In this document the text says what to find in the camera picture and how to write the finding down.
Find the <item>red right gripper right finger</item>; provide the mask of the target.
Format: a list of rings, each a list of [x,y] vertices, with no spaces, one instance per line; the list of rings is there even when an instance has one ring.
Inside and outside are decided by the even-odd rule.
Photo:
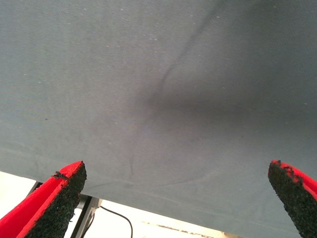
[[[280,160],[271,161],[268,180],[303,238],[317,236],[317,181]]]

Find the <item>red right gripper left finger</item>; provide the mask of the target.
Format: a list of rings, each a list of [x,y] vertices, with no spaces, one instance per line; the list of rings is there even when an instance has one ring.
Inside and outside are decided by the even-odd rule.
[[[83,161],[63,167],[1,218],[0,236],[64,237],[86,179]]]

